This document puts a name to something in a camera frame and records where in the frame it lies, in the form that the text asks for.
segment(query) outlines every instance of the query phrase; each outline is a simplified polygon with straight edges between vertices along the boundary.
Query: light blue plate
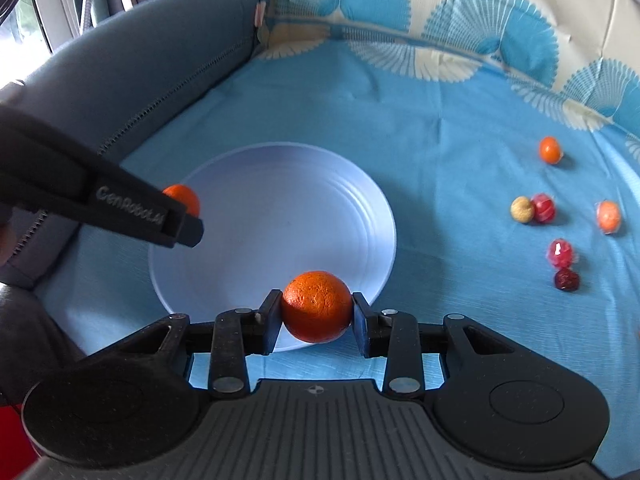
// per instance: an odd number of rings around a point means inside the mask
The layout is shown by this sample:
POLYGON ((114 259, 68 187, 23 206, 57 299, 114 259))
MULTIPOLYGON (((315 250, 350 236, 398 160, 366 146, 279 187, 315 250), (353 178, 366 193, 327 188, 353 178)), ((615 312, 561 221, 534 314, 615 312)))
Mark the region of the light blue plate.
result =
MULTIPOLYGON (((169 312, 191 322, 258 308, 308 270, 327 270, 372 303, 396 256, 396 226, 376 183, 352 162, 304 144, 269 143, 214 158, 183 182, 200 198, 202 241, 149 249, 169 312)), ((276 351, 307 346, 283 327, 276 351)))

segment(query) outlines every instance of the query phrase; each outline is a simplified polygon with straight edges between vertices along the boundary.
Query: red candy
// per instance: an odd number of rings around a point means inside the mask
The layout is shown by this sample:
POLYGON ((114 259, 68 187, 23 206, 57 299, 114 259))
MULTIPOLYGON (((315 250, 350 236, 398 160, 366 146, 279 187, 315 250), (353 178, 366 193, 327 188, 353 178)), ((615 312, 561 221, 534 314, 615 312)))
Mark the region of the red candy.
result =
POLYGON ((538 193, 531 197, 531 203, 536 209, 533 218, 541 224, 547 224, 556 217, 556 205, 549 195, 538 193))
POLYGON ((568 269, 575 261, 574 248, 566 240, 558 238, 549 245, 546 259, 556 269, 568 269))
POLYGON ((556 288, 567 292, 575 292, 580 287, 580 276, 571 269, 560 269, 554 277, 556 288))

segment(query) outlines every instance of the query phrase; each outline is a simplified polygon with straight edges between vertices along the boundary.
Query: blue bedsheet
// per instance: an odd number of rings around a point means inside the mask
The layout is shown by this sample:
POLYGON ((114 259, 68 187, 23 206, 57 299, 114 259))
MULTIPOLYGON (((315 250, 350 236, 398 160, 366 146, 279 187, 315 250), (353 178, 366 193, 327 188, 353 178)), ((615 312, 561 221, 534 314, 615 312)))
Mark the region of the blue bedsheet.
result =
MULTIPOLYGON (((327 41, 283 59, 254 59, 162 128, 123 166, 158 187, 228 150, 269 140, 316 144, 367 171, 393 209, 398 254, 377 309, 421 322, 462 312, 593 381, 611 410, 596 463, 610 475, 640 467, 640 166, 614 126, 569 129, 523 101, 508 79, 481 68, 462 83, 429 82, 376 68, 348 44, 327 41), (558 167, 538 158, 557 137, 558 167), (518 195, 555 197, 551 225, 509 215, 518 195), (625 223, 604 236, 596 203, 616 200, 625 223), (545 259, 564 237, 580 253, 582 286, 556 290, 545 259)), ((146 244, 82 228, 53 277, 45 306, 87 352, 164 316, 148 275, 146 244)), ((252 356, 252 380, 380 381, 384 360, 358 357, 353 336, 252 356)), ((429 386, 442 381, 425 356, 429 386)), ((204 384, 206 362, 194 367, 204 384)))

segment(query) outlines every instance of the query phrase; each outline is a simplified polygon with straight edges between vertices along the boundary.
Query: orange candy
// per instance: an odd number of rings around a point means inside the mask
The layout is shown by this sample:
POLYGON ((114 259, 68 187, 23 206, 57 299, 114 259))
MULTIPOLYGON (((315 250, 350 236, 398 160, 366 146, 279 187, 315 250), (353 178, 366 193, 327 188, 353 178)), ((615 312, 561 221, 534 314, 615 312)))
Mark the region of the orange candy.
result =
POLYGON ((557 164, 562 158, 562 148, 554 137, 545 137, 540 141, 540 158, 547 164, 557 164))
POLYGON ((187 213, 191 216, 200 216, 200 200, 190 187, 174 184, 166 188, 163 193, 187 206, 187 213))
POLYGON ((347 286, 324 270, 294 278, 282 293, 282 322, 307 343, 338 339, 351 323, 353 299, 347 286))
POLYGON ((598 204, 596 211, 596 218, 598 219, 598 225, 602 232, 606 235, 615 233, 622 222, 622 214, 618 204, 611 200, 604 200, 598 204))

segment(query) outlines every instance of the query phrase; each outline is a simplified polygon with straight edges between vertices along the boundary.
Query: plate rim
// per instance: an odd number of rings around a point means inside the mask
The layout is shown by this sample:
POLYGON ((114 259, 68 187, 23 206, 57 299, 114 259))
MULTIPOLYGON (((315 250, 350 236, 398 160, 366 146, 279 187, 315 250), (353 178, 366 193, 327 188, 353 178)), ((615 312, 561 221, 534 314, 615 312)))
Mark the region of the plate rim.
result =
MULTIPOLYGON (((396 218, 394 217, 394 212, 391 209, 391 204, 389 204, 389 200, 386 198, 386 195, 384 194, 382 189, 380 189, 380 186, 378 185, 378 183, 369 175, 369 173, 364 171, 360 166, 358 166, 352 160, 349 160, 348 158, 346 158, 345 156, 340 155, 339 153, 335 153, 335 152, 332 152, 331 150, 328 150, 326 148, 322 148, 321 146, 315 146, 313 144, 305 144, 304 142, 289 142, 289 141, 259 142, 257 144, 249 144, 247 146, 240 146, 238 148, 234 148, 232 150, 229 150, 228 152, 220 153, 219 155, 209 159, 207 162, 204 162, 203 164, 201 164, 197 168, 195 168, 195 170, 193 170, 190 173, 188 173, 187 176, 185 176, 180 181, 180 184, 184 184, 192 176, 195 176, 201 170, 204 170, 207 166, 211 166, 211 165, 219 162, 220 160, 223 160, 223 159, 228 158, 230 156, 235 156, 238 153, 247 152, 249 150, 260 150, 260 149, 263 149, 263 148, 277 148, 277 147, 304 148, 304 149, 308 149, 308 150, 315 150, 316 152, 322 152, 322 153, 328 154, 330 156, 335 156, 338 159, 340 159, 341 162, 349 164, 351 166, 354 166, 367 179, 369 179, 371 181, 371 183, 373 184, 373 186, 375 186, 375 189, 377 189, 378 192, 380 192, 380 195, 381 195, 381 197, 384 200, 384 203, 386 205, 386 209, 388 210, 389 215, 391 216, 391 225, 393 227, 393 247, 394 247, 394 250, 393 250, 393 255, 392 255, 391 259, 390 259, 390 263, 389 263, 388 269, 386 270, 385 278, 384 278, 384 280, 382 280, 382 284, 380 286, 380 290, 376 293, 375 297, 373 297, 372 300, 369 300, 367 298, 367 301, 369 301, 369 304, 373 304, 377 300, 377 298, 380 296, 380 294, 382 293, 382 290, 385 288, 385 285, 387 284, 387 282, 389 280, 389 277, 391 276, 391 272, 393 271, 394 264, 396 262, 396 254, 398 252, 398 232, 397 232, 398 230, 396 229, 396 218)), ((158 248, 158 246, 156 246, 156 245, 154 245, 152 243, 149 243, 149 248, 148 248, 148 252, 147 252, 147 267, 148 267, 149 276, 151 277, 151 283, 152 283, 152 285, 154 287, 154 292, 156 293, 156 296, 158 297, 158 299, 162 303, 162 306, 164 306, 164 309, 169 314, 175 314, 175 311, 169 306, 168 302, 162 296, 162 293, 160 291, 160 287, 159 287, 158 282, 156 280, 156 274, 153 271, 152 255, 153 255, 153 252, 154 252, 154 250, 156 248, 158 248)), ((292 351, 292 350, 298 350, 300 348, 306 348, 308 346, 313 346, 313 345, 316 344, 316 343, 308 343, 308 342, 300 341, 300 340, 298 340, 298 342, 299 342, 299 345, 295 346, 294 348, 286 348, 286 349, 274 350, 274 353, 276 353, 276 352, 289 352, 289 351, 292 351)))

